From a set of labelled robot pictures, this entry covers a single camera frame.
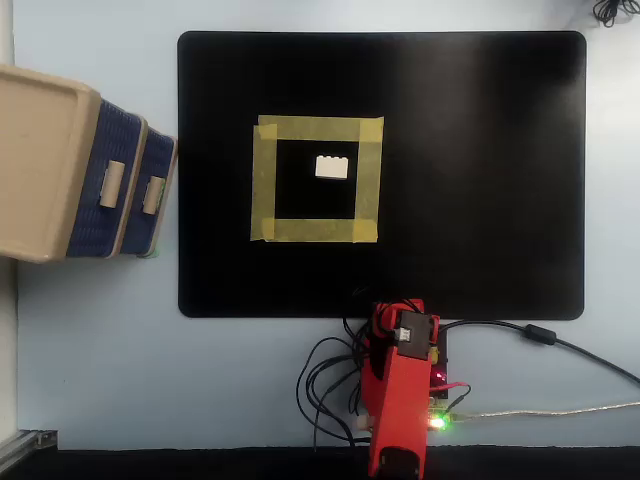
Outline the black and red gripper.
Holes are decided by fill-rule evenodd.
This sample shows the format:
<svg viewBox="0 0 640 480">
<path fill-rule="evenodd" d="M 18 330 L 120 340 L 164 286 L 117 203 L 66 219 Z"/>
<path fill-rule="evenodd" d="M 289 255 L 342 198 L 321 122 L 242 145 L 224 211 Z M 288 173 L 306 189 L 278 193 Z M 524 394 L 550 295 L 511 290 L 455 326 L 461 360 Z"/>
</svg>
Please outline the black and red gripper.
<svg viewBox="0 0 640 480">
<path fill-rule="evenodd" d="M 420 299 L 377 303 L 372 315 L 372 337 L 397 348 L 409 358 L 428 358 L 438 342 L 440 317 L 428 313 Z"/>
</svg>

